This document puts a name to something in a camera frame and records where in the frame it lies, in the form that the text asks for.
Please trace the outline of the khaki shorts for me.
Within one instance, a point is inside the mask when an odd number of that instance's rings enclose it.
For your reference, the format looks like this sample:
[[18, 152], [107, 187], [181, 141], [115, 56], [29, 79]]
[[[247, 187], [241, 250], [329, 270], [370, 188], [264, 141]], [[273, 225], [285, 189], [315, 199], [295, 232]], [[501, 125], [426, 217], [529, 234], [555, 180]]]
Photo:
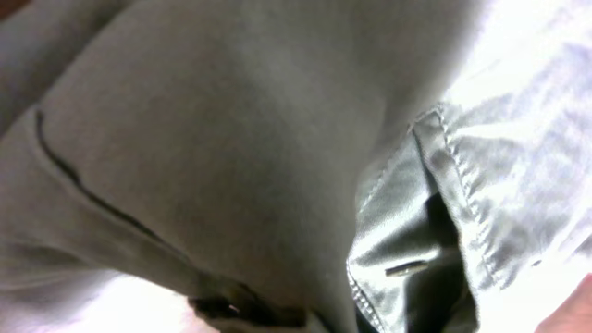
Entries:
[[31, 1], [5, 332], [587, 332], [587, 1]]

